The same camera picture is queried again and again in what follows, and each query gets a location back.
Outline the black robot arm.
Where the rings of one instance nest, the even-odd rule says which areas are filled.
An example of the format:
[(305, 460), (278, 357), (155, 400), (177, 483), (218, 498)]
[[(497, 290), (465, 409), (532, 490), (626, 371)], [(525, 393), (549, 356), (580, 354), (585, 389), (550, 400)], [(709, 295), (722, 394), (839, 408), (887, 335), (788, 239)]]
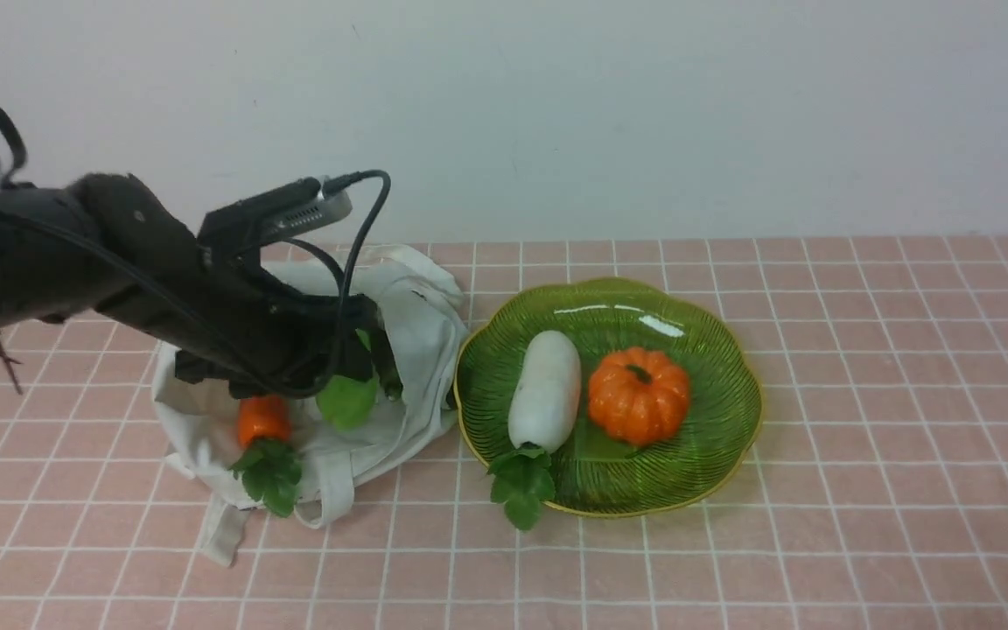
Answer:
[(349, 185), (383, 171), (304, 177), (209, 212), (199, 232), (131, 175), (60, 190), (0, 188), (0, 330), (96, 312), (176, 348), (180, 382), (225, 382), (245, 399), (301, 399), (335, 376), (401, 387), (379, 307), (347, 262), (301, 240), (351, 211)]

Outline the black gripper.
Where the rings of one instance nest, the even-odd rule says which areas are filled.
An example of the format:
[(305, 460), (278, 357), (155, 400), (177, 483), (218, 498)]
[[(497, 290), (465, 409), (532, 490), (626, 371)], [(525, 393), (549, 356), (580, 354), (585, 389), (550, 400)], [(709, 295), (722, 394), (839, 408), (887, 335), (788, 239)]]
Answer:
[(237, 399), (312, 397), (336, 376), (367, 382), (374, 373), (385, 397), (403, 398), (379, 310), (361, 294), (300, 290), (264, 268), (192, 266), (140, 274), (95, 310), (176, 347), (181, 382), (227, 382)]

